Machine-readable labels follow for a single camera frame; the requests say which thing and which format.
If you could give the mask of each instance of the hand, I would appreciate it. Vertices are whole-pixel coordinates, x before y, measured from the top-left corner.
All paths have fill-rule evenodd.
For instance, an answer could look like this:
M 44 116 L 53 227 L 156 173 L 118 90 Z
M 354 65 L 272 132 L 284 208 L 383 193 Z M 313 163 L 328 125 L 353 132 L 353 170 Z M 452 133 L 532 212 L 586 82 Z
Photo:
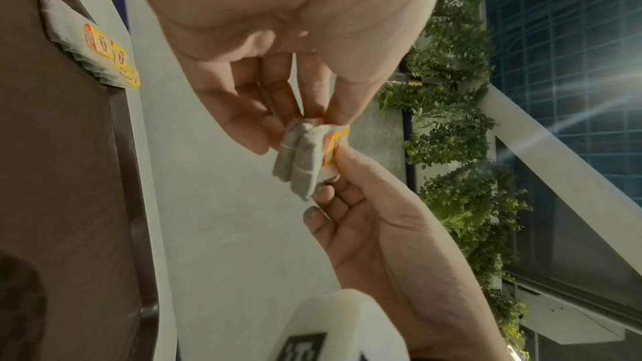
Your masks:
M 294 117 L 354 120 L 436 1 L 148 0 L 203 105 L 257 154 L 277 148 Z M 294 54 L 302 113 L 288 83 Z
M 461 251 L 421 199 L 347 146 L 340 177 L 314 195 L 304 223 L 342 288 L 371 295 L 400 331 L 411 357 L 510 359 Z

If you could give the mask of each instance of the blue glass facade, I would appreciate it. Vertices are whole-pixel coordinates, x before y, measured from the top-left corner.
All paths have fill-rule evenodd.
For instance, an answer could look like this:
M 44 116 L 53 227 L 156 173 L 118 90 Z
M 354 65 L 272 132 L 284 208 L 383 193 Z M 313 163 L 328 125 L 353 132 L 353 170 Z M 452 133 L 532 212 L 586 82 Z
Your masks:
M 492 83 L 642 205 L 642 0 L 486 0 Z

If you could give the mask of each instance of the folded fabric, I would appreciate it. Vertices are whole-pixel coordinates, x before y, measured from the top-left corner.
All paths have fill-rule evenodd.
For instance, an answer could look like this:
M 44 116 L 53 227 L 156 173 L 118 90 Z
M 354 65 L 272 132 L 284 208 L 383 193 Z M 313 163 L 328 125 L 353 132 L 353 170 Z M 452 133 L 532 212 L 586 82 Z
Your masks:
M 348 126 L 297 120 L 286 128 L 272 174 L 289 182 L 292 192 L 307 201 L 318 183 L 338 175 L 334 149 L 347 141 Z

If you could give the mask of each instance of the white floor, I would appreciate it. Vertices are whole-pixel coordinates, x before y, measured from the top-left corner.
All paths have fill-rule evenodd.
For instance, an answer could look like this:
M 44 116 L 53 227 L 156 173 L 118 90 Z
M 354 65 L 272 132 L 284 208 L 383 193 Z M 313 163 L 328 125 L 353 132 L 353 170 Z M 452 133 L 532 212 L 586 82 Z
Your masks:
M 272 177 L 273 153 L 224 135 L 145 1 L 126 1 L 183 358 L 264 359 L 302 301 L 338 289 L 302 224 L 308 205 Z M 373 103 L 351 136 L 405 179 L 400 114 Z

